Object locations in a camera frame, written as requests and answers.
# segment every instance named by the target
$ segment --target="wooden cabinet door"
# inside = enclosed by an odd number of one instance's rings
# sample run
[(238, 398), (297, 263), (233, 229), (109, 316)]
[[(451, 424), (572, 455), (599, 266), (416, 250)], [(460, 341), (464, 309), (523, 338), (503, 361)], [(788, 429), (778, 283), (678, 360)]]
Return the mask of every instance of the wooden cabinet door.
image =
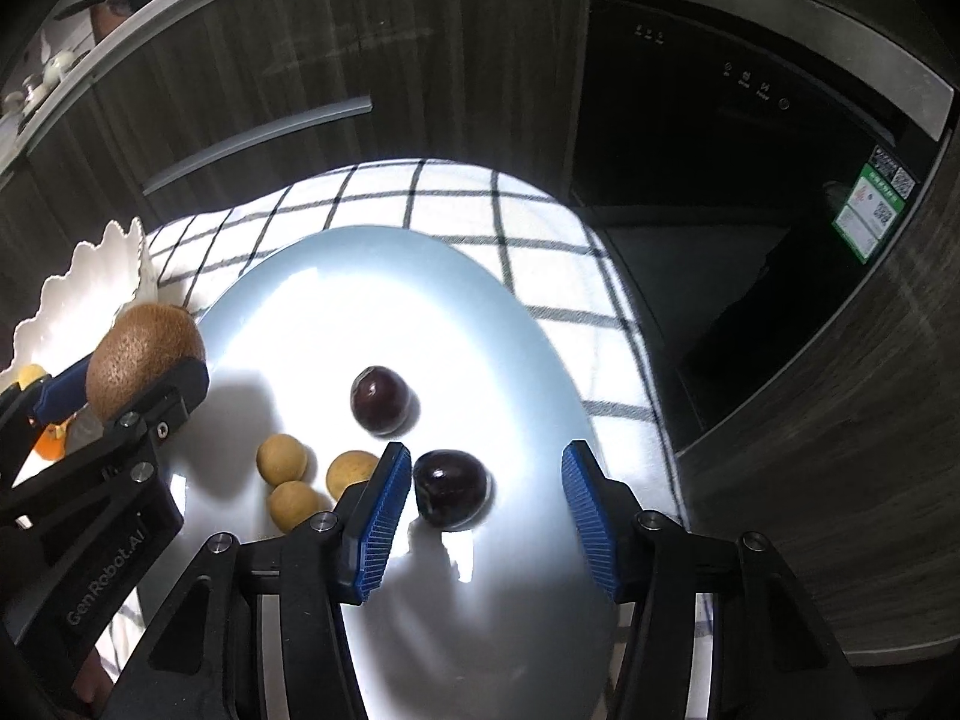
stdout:
[(589, 0), (354, 0), (373, 155), (505, 170), (563, 194)]
[(157, 225), (89, 92), (37, 140), (27, 161), (52, 218), (74, 244), (99, 242), (109, 220), (127, 228), (138, 216), (148, 230)]
[(94, 87), (141, 185), (215, 143), (365, 93), (350, 0), (216, 0)]

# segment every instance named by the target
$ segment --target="screw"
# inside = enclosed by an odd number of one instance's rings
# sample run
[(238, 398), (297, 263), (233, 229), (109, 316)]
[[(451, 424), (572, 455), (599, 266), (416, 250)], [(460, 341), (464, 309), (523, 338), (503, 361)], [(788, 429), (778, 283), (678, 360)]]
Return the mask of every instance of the screw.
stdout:
[(146, 482), (152, 475), (154, 475), (154, 467), (149, 463), (144, 463), (144, 461), (137, 463), (130, 469), (130, 478), (138, 485)]
[(230, 533), (213, 533), (213, 536), (210, 536), (206, 540), (206, 547), (210, 552), (213, 552), (214, 555), (219, 555), (220, 552), (227, 552), (230, 547), (233, 546), (233, 536)]
[(317, 533), (328, 531), (336, 524), (337, 515), (333, 514), (333, 512), (320, 512), (319, 514), (314, 514), (313, 517), (310, 517), (310, 527), (313, 528)]
[(770, 546), (770, 542), (767, 541), (767, 538), (763, 533), (757, 533), (757, 531), (747, 531), (747, 533), (744, 533), (743, 535), (743, 545), (752, 552), (763, 552), (767, 547)]
[(648, 509), (648, 511), (637, 514), (637, 522), (640, 522), (641, 528), (645, 528), (648, 531), (659, 531), (666, 525), (666, 517), (660, 512), (654, 512), (652, 509)]

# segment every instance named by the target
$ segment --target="kitchen cabinet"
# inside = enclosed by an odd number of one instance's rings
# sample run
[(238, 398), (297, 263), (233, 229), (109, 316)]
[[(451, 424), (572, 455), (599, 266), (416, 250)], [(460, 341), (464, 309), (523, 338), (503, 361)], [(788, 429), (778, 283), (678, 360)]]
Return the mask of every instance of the kitchen cabinet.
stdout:
[(152, 38), (94, 86), (134, 179), (365, 93), (352, 22), (350, 0), (216, 0)]
[(565, 194), (589, 0), (354, 0), (369, 156), (432, 156)]
[(757, 396), (678, 455), (696, 533), (769, 536), (855, 664), (960, 635), (960, 141), (886, 258)]
[(27, 161), (51, 219), (74, 244), (99, 242), (113, 218), (125, 227), (136, 215), (147, 229), (157, 224), (90, 93), (54, 122)]
[(62, 229), (29, 166), (0, 187), (0, 370), (13, 357), (13, 329), (40, 307), (47, 276), (65, 274), (74, 242)]

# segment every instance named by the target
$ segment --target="blue gripper pad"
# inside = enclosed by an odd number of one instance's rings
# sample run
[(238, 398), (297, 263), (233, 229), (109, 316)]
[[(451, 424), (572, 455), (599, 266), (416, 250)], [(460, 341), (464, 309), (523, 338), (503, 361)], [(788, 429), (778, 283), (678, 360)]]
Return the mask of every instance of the blue gripper pad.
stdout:
[(390, 442), (344, 527), (341, 572), (347, 603), (361, 604), (383, 581), (413, 478), (410, 450)]
[(43, 386), (40, 400), (34, 407), (38, 422), (59, 425), (83, 408), (86, 403), (86, 369), (89, 365), (90, 355), (74, 362)]
[(563, 450), (560, 478), (590, 574), (607, 597), (616, 601), (622, 589), (617, 570), (616, 532), (604, 511), (600, 490), (607, 479), (585, 442), (571, 442)]

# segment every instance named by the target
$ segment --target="white and black checkered cloth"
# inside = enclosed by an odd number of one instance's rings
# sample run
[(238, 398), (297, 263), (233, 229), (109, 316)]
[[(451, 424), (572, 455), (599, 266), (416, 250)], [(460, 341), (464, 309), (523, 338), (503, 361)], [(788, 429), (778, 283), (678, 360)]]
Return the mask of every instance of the white and black checkered cloth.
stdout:
[[(565, 364), (608, 473), (630, 485), (645, 508), (686, 522), (640, 327), (610, 255), (577, 215), (509, 175), (439, 160), (366, 163), (227, 211), (173, 221), (148, 237), (160, 301), (200, 317), (272, 252), (320, 230), (356, 224), (424, 233), (496, 276)], [(629, 619), (621, 623), (614, 679)], [(688, 717), (707, 714), (712, 638), (702, 600), (697, 621)]]

